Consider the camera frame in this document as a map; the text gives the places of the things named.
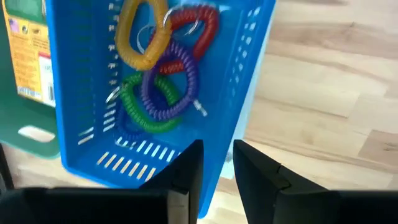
yellow coiled key ring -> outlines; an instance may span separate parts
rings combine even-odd
[[[143,2],[148,2],[154,8],[156,31],[145,53],[139,54],[130,45],[130,31],[138,5]],[[130,67],[149,70],[166,50],[172,35],[171,22],[167,21],[166,25],[163,25],[163,18],[168,10],[165,0],[125,0],[116,28],[115,43],[120,57]]]

green plastic chair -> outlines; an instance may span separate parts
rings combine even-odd
[[[15,0],[6,0],[6,5],[12,1]],[[56,158],[59,155],[59,148],[55,109],[17,94],[2,7],[0,17],[2,18],[0,49],[3,52],[0,56],[0,142],[41,158]],[[54,133],[55,138],[50,142],[38,142],[27,138],[18,133],[18,130],[25,126],[35,126]]]

green coiled key ring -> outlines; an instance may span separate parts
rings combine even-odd
[[[141,85],[142,72],[137,72],[123,80],[123,87],[120,92],[120,98],[128,115],[144,131],[152,134],[159,134],[170,131],[180,124],[181,118],[174,118],[168,121],[153,121],[144,111],[140,109],[136,96],[134,96],[133,87]],[[165,96],[167,104],[172,106],[180,99],[180,93],[175,85],[167,78],[157,75],[155,78],[155,87]]]

printed label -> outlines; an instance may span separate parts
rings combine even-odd
[[[2,0],[18,94],[55,107],[45,0]]]

purple coiled key ring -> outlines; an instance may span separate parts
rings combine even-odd
[[[185,95],[175,105],[162,109],[155,104],[150,97],[150,93],[154,89],[154,80],[156,74],[159,72],[160,65],[176,58],[182,61],[187,76]],[[151,70],[144,73],[141,86],[141,99],[144,102],[145,109],[157,121],[169,120],[181,115],[191,103],[193,103],[198,110],[202,110],[201,105],[198,105],[196,100],[198,91],[199,69],[195,58],[190,50],[171,38],[169,46],[156,65]]]

